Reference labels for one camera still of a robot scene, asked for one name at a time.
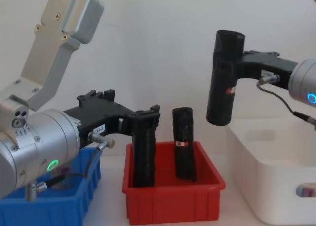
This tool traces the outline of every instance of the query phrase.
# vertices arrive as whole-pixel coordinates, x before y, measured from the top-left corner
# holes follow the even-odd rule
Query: green indicator light
[[[58,160],[56,159],[56,160],[54,160],[54,161],[52,161],[52,162],[50,163],[50,165],[48,166],[47,170],[48,170],[48,171],[51,171],[51,170],[53,170],[54,168],[56,168],[57,165],[58,165]]]

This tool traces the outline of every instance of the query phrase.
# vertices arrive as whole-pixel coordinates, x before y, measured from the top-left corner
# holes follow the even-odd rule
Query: blue indicator light
[[[316,104],[316,95],[315,94],[312,94],[312,93],[308,94],[307,99],[310,103]]]

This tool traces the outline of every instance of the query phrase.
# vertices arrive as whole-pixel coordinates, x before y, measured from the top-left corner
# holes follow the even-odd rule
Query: red and white label
[[[183,146],[183,147],[189,146],[189,142],[188,141],[175,141],[174,144],[176,146]]]
[[[236,90],[236,87],[228,88],[228,89],[226,90],[226,94],[234,94],[234,93],[235,93],[235,90]]]

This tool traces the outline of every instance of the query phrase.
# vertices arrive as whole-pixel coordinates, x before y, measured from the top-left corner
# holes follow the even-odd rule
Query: white wall
[[[47,1],[0,0],[0,89],[19,76]],[[316,57],[313,0],[102,1],[105,13],[93,41],[73,54],[56,97],[42,110],[71,108],[77,95],[91,89],[115,89],[116,102],[131,109],[160,104],[157,139],[172,140],[171,110],[190,106],[195,139],[208,152],[222,152],[225,128],[205,118],[216,31],[246,34],[245,49],[277,51],[294,61]],[[286,91],[280,93],[288,98]],[[292,103],[300,111],[314,111]],[[238,83],[233,115],[289,116],[279,100],[257,91],[253,80]],[[116,140],[108,154],[124,153],[130,142],[129,137]]]

